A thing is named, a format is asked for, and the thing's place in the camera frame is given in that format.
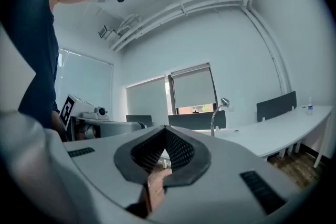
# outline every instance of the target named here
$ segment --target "dark blue shirt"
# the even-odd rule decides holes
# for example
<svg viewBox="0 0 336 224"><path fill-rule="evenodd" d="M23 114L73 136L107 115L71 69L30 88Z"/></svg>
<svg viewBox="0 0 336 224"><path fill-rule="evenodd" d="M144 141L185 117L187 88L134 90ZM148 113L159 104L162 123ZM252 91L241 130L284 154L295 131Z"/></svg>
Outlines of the dark blue shirt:
<svg viewBox="0 0 336 224"><path fill-rule="evenodd" d="M49 0L13 0L2 23L13 44L35 71L19 106L21 113L51 128L55 103L58 44Z"/></svg>

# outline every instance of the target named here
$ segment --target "gray partition panel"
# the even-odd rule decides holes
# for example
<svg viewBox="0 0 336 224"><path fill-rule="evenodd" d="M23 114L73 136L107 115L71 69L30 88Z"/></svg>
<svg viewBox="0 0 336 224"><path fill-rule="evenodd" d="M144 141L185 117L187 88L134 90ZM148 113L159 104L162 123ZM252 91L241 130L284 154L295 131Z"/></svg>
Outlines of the gray partition panel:
<svg viewBox="0 0 336 224"><path fill-rule="evenodd" d="M169 115L169 125L187 128L190 130L209 130L213 112ZM215 116L214 126L226 128L225 111L218 111Z"/></svg>
<svg viewBox="0 0 336 224"><path fill-rule="evenodd" d="M126 115L127 122L142 122L147 127L152 127L152 116L150 115Z"/></svg>
<svg viewBox="0 0 336 224"><path fill-rule="evenodd" d="M257 121L261 122L263 117L269 120L285 114L292 110L292 106L296 108L296 91L287 93L283 96L257 103Z"/></svg>

